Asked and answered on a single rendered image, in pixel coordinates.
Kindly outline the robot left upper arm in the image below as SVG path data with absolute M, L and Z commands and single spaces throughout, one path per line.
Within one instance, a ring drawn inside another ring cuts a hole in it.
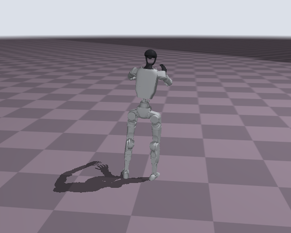
M 129 78 L 130 81 L 131 80 L 135 80 L 137 70 L 138 70 L 138 68 L 133 67 L 132 70 L 129 72 L 128 78 Z

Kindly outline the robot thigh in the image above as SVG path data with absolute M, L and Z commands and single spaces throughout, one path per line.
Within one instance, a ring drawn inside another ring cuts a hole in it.
M 156 143 L 160 144 L 162 120 L 160 113 L 154 111 L 150 111 L 149 117 L 150 121 L 152 122 L 152 135 L 153 135 L 153 141 L 150 143 L 149 147 L 152 151 L 155 151 Z
M 134 147 L 134 132 L 135 132 L 135 127 L 137 124 L 137 109 L 132 109 L 128 113 L 128 121 L 127 121 L 127 140 L 129 140 L 128 143 L 128 149 L 131 149 Z

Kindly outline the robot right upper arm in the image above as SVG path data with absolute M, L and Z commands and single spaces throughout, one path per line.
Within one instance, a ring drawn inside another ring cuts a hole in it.
M 170 78 L 168 77 L 168 75 L 165 71 L 163 71 L 163 70 L 157 71 L 157 75 L 158 75 L 159 80 L 163 80 L 167 86 L 170 86 L 172 84 Z

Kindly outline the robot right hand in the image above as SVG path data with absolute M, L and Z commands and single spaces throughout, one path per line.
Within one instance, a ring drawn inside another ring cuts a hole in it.
M 166 67 L 163 64 L 160 64 L 160 66 L 161 66 L 161 68 L 162 68 L 163 71 L 167 72 L 167 69 L 166 69 Z

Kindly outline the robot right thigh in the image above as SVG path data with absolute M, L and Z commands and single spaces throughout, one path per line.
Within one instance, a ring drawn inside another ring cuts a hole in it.
M 160 144 L 162 120 L 160 113 L 154 111 L 150 111 L 149 117 L 150 121 L 152 122 L 152 135 L 153 135 L 153 141 L 150 143 L 149 147 L 152 151 L 155 151 L 156 143 Z

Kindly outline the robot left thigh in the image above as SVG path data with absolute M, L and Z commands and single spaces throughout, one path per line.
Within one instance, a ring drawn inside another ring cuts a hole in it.
M 131 149 L 134 147 L 134 132 L 135 132 L 135 127 L 137 124 L 137 109 L 132 109 L 128 113 L 128 121 L 127 121 L 127 140 L 129 140 L 128 143 L 128 149 Z

